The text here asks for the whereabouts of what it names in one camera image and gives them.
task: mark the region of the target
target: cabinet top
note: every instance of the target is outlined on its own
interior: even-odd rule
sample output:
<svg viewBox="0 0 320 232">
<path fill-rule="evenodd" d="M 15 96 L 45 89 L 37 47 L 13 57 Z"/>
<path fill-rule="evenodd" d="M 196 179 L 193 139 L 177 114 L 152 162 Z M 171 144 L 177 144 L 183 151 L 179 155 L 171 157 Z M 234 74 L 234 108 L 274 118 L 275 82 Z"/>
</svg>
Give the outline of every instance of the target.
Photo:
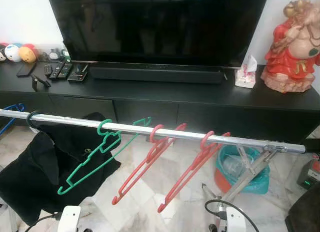
<svg viewBox="0 0 320 232">
<path fill-rule="evenodd" d="M 38 62 L 33 74 L 42 79 L 44 65 Z M 16 76 L 23 63 L 0 63 L 0 92 L 35 93 L 32 78 Z M 236 87 L 234 72 L 226 74 L 228 80 L 222 84 L 186 84 L 125 80 L 94 79 L 90 76 L 83 83 L 69 83 L 67 80 L 49 81 L 51 87 L 45 89 L 40 84 L 38 93 L 60 96 L 139 100 L 173 103 L 202 103 L 218 106 L 237 106 L 276 110 L 308 110 L 320 112 L 320 96 L 314 88 L 304 93 L 281 94 L 264 85 L 260 74 L 264 66 L 259 66 L 253 89 Z"/>
</svg>

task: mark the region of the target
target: chrome pole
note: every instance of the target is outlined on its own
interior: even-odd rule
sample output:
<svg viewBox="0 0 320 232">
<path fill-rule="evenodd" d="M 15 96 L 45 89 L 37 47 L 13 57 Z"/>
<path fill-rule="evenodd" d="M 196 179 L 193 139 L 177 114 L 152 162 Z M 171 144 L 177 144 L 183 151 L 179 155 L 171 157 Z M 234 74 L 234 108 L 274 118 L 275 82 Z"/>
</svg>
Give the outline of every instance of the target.
<svg viewBox="0 0 320 232">
<path fill-rule="evenodd" d="M 0 109 L 0 116 L 3 116 L 3 117 L 26 119 L 28 114 L 29 113 L 27 112 Z M 100 121 L 61 117 L 61 116 L 54 116 L 54 115 L 47 115 L 47 114 L 33 115 L 31 117 L 31 120 L 41 121 L 41 122 L 71 124 L 71 125 L 93 127 L 93 128 L 97 128 L 100 124 Z M 124 132 L 132 132 L 132 133 L 140 133 L 140 134 L 150 134 L 153 130 L 153 128 L 150 128 L 150 127 L 126 125 L 126 124 L 119 124 L 119 123 L 106 123 L 102 126 L 102 128 L 112 129 L 112 130 L 121 130 Z M 194 140 L 201 140 L 205 136 L 205 134 L 202 134 L 202 133 L 192 133 L 192 132 L 169 130 L 169 129 L 159 129 L 155 132 L 155 135 L 169 136 L 169 137 L 182 138 L 182 139 L 194 139 Z M 274 146 L 274 147 L 280 148 L 281 152 L 304 153 L 306 150 L 303 145 L 298 145 L 298 144 L 289 144 L 289 143 L 238 138 L 238 137 L 224 137 L 224 136 L 217 136 L 217 135 L 210 136 L 208 138 L 208 141 L 223 143 L 223 144 L 231 144 L 231 145 L 241 145 L 244 147 L 255 147 L 260 149 L 264 149 L 266 146 Z"/>
</svg>

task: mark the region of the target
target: red hanger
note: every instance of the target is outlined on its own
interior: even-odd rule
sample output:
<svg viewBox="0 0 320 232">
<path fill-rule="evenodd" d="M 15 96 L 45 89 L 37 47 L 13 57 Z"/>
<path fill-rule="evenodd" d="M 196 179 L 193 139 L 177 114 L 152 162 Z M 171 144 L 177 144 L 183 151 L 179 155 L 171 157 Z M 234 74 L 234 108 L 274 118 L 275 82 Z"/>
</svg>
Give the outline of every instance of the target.
<svg viewBox="0 0 320 232">
<path fill-rule="evenodd" d="M 187 124 L 183 123 L 180 124 L 176 130 L 185 130 Z M 154 143 L 154 146 L 149 150 L 149 153 L 145 157 L 145 159 L 138 165 L 137 168 L 134 169 L 134 171 L 130 174 L 130 176 L 126 179 L 124 184 L 120 187 L 118 193 L 119 197 L 115 196 L 112 200 L 112 204 L 117 204 L 122 197 L 125 196 L 126 193 L 134 186 L 134 184 L 144 175 L 144 173 L 150 168 L 150 166 L 159 158 L 159 156 L 176 140 L 176 138 L 169 138 L 165 137 L 162 139 L 154 139 L 155 132 L 163 128 L 164 126 L 162 124 L 157 125 L 154 127 L 153 131 L 150 134 L 150 142 Z M 137 172 L 145 165 L 146 167 L 143 169 L 143 171 L 134 179 L 134 181 L 127 186 L 127 184 L 130 182 L 130 180 L 137 174 Z"/>
<path fill-rule="evenodd" d="M 189 180 L 195 175 L 195 173 L 204 165 L 208 159 L 214 155 L 223 144 L 212 143 L 205 146 L 207 139 L 213 135 L 214 132 L 210 131 L 206 134 L 206 136 L 201 140 L 200 148 L 201 151 L 193 160 L 192 164 L 189 168 L 183 173 L 183 175 L 179 178 L 179 180 L 175 183 L 172 189 L 169 191 L 167 196 L 164 199 L 164 204 L 160 204 L 158 208 L 158 213 L 162 212 L 164 208 L 173 200 L 173 198 L 180 192 L 180 190 L 189 182 Z M 230 136 L 230 133 L 225 133 L 223 136 Z"/>
</svg>

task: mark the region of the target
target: white wall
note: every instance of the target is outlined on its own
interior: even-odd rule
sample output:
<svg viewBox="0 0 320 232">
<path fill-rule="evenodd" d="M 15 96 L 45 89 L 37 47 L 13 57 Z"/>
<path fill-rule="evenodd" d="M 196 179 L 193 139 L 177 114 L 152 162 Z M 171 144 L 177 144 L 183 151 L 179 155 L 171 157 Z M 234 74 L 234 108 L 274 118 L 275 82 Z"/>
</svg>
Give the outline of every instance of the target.
<svg viewBox="0 0 320 232">
<path fill-rule="evenodd" d="M 259 64 L 266 63 L 264 56 L 273 41 L 273 31 L 277 25 L 286 21 L 283 9 L 290 1 L 295 0 L 267 0 L 244 62 L 248 59 L 248 55 L 253 55 Z M 315 81 L 312 85 L 320 94 L 320 67 L 315 66 L 314 75 Z"/>
<path fill-rule="evenodd" d="M 246 58 L 252 54 L 259 64 L 266 63 L 264 56 L 272 43 L 273 30 L 286 20 L 283 8 L 289 1 L 294 0 L 267 0 Z M 1 0 L 0 13 L 4 15 L 0 18 L 0 42 L 62 45 L 49 0 Z M 315 76 L 313 86 L 320 93 L 319 67 Z"/>
</svg>

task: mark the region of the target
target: plastic hanger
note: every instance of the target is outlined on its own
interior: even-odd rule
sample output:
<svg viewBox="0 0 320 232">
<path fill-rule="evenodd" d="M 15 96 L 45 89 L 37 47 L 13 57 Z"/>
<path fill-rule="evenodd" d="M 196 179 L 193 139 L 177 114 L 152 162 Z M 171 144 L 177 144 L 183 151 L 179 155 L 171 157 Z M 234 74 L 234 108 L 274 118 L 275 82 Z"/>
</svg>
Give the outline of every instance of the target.
<svg viewBox="0 0 320 232">
<path fill-rule="evenodd" d="M 23 110 L 25 109 L 25 105 L 23 103 L 18 103 L 18 104 L 13 104 L 10 106 L 5 107 L 4 109 L 11 109 L 11 108 L 16 108 L 18 111 L 23 112 Z M 3 134 L 5 132 L 5 130 L 7 128 L 10 127 L 10 125 L 13 124 L 13 122 L 15 121 L 15 118 L 12 118 L 1 130 L 0 130 L 0 135 Z"/>
<path fill-rule="evenodd" d="M 179 125 L 176 130 L 185 130 L 187 124 L 183 123 Z M 144 175 L 144 173 L 151 167 L 151 165 L 159 158 L 159 156 L 176 140 L 176 138 L 169 138 L 165 137 L 159 140 L 154 139 L 155 132 L 163 128 L 164 126 L 162 124 L 157 125 L 154 127 L 153 131 L 150 134 L 150 142 L 154 143 L 154 146 L 149 150 L 147 156 L 145 159 L 138 165 L 137 168 L 134 169 L 134 171 L 131 173 L 131 175 L 126 179 L 126 181 L 123 183 L 123 185 L 120 187 L 118 193 L 119 196 L 115 196 L 112 200 L 112 204 L 117 204 L 125 195 L 128 193 L 128 191 L 135 185 L 135 183 Z M 139 172 L 139 170 L 144 166 L 145 168 L 141 171 L 141 173 L 132 181 L 130 185 L 127 186 L 127 184 L 130 182 L 130 180 Z"/>
<path fill-rule="evenodd" d="M 213 135 L 214 132 L 210 131 L 206 134 L 206 136 L 201 140 L 200 148 L 201 151 L 193 160 L 192 164 L 188 167 L 188 169 L 183 173 L 183 175 L 179 178 L 179 180 L 175 183 L 172 189 L 169 191 L 167 196 L 164 199 L 164 203 L 160 204 L 158 207 L 158 212 L 162 212 L 165 207 L 173 200 L 173 198 L 180 192 L 180 190 L 189 182 L 189 180 L 195 175 L 195 173 L 204 165 L 205 162 L 211 158 L 222 146 L 223 144 L 212 143 L 209 145 L 205 145 L 207 139 Z M 223 136 L 230 136 L 230 133 L 225 133 Z"/>
<path fill-rule="evenodd" d="M 101 128 L 104 124 L 106 123 L 111 123 L 112 120 L 111 119 L 106 119 L 104 121 L 102 121 L 98 128 L 97 128 L 97 133 L 98 135 L 100 136 L 104 136 L 103 138 L 103 141 L 102 143 L 94 149 L 94 151 L 92 151 L 87 159 L 85 160 L 85 162 L 79 164 L 77 166 L 77 168 L 75 168 L 75 170 L 69 175 L 69 177 L 66 179 L 66 182 L 70 185 L 69 188 L 65 189 L 63 191 L 63 187 L 61 186 L 58 190 L 58 194 L 59 195 L 62 195 L 62 194 L 65 194 L 67 193 L 68 191 L 70 191 L 72 188 L 74 188 L 75 186 L 77 186 L 78 184 L 80 184 L 82 181 L 84 181 L 85 179 L 87 179 L 89 176 L 91 176 L 92 174 L 94 174 L 95 172 L 97 172 L 99 169 L 101 169 L 102 167 L 104 167 L 106 164 L 108 164 L 114 157 L 116 157 L 121 151 L 123 151 L 139 134 L 136 133 L 130 140 L 129 142 L 127 142 L 121 149 L 119 149 L 119 151 L 117 153 L 114 154 L 114 156 L 112 156 L 111 158 L 109 158 L 106 162 L 104 162 L 103 164 L 101 164 L 100 166 L 98 166 L 97 168 L 95 168 L 93 171 L 91 171 L 90 173 L 88 173 L 87 175 L 85 175 L 84 177 L 82 177 L 81 179 L 79 179 L 77 182 L 71 182 L 71 179 L 72 177 L 77 173 L 77 171 L 85 166 L 92 158 L 92 156 L 94 156 L 94 154 L 98 151 L 100 151 L 100 153 L 106 153 L 107 151 L 109 151 L 110 148 L 112 148 L 115 144 L 117 144 L 119 141 L 121 141 L 121 131 L 117 131 L 117 132 L 102 132 L 101 131 Z M 148 117 L 147 119 L 143 118 L 143 119 L 140 119 L 136 122 L 133 123 L 133 125 L 137 125 L 137 124 L 140 124 L 142 123 L 143 126 L 148 126 L 151 122 L 151 117 Z M 107 141 L 107 138 L 109 136 L 114 136 L 114 137 L 117 137 L 117 139 L 111 144 L 109 145 L 107 148 L 103 149 L 103 146 L 106 144 L 106 141 Z"/>
</svg>

